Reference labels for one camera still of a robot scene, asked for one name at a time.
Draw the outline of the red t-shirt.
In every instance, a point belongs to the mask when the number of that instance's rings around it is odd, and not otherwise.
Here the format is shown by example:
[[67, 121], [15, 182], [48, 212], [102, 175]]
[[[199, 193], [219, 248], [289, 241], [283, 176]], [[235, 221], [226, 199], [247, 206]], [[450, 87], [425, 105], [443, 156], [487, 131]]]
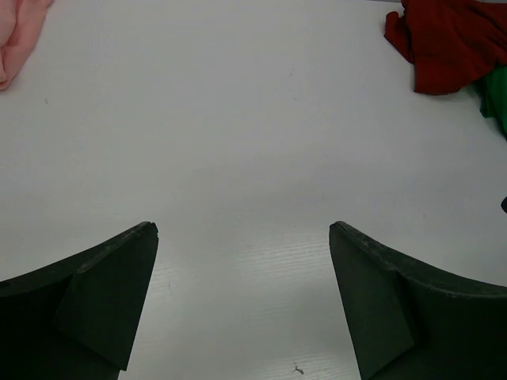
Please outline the red t-shirt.
[[384, 37], [414, 65], [414, 91], [455, 93], [506, 64], [506, 4], [402, 2], [386, 15]]

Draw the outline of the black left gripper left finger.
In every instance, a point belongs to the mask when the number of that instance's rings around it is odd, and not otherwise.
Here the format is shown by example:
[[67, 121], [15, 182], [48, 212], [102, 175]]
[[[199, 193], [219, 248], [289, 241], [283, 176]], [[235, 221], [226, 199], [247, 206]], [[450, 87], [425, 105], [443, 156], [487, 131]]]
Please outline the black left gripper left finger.
[[3, 379], [117, 379], [127, 370], [158, 251], [141, 222], [1, 282]]

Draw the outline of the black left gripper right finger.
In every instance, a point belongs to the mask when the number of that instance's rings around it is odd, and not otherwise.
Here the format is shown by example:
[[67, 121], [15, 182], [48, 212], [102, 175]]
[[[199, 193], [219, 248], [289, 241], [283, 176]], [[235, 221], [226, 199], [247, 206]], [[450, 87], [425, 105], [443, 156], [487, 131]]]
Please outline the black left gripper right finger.
[[446, 272], [345, 222], [332, 258], [363, 379], [503, 379], [506, 289]]

